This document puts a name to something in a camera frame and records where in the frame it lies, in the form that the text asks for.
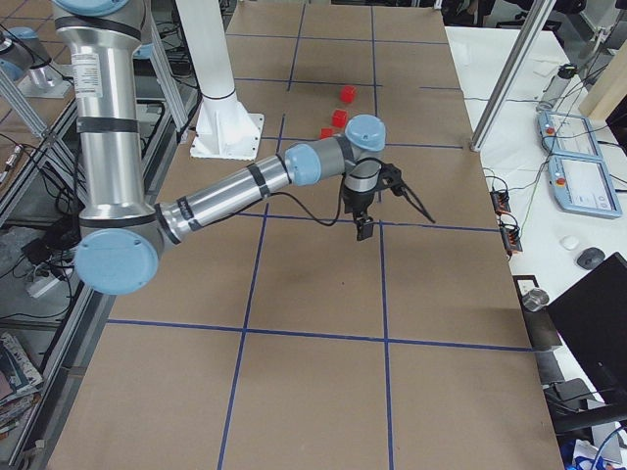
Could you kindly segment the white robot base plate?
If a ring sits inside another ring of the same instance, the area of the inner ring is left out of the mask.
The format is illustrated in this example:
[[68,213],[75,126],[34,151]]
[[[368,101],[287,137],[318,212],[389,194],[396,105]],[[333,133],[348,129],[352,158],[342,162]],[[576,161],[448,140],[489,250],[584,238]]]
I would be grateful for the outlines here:
[[252,161],[265,117],[239,101],[218,1],[176,3],[202,102],[191,156]]

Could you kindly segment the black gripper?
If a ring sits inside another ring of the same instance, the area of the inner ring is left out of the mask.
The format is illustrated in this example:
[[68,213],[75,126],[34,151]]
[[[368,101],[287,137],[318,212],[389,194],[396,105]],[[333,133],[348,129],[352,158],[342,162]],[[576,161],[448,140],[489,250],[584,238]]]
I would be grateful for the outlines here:
[[373,234],[374,219],[367,214],[377,192],[379,172],[362,176],[351,173],[342,183],[341,196],[344,203],[344,213],[356,215],[355,226],[357,240],[364,241]]

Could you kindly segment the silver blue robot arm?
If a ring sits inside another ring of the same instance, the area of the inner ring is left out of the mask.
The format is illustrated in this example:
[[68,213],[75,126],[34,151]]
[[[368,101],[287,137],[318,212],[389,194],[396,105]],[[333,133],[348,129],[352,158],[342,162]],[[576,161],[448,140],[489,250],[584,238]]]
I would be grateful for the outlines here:
[[72,53],[76,130],[83,152],[87,200],[74,255],[80,279],[107,295],[144,287],[162,253],[195,231],[276,195],[341,176],[340,201],[360,238],[382,179],[383,121],[351,118],[331,137],[301,143],[259,160],[264,124],[238,100],[218,6],[181,1],[177,10],[201,91],[193,155],[242,160],[243,169],[169,204],[146,201],[136,114],[133,57],[148,38],[146,1],[58,1],[55,27]]

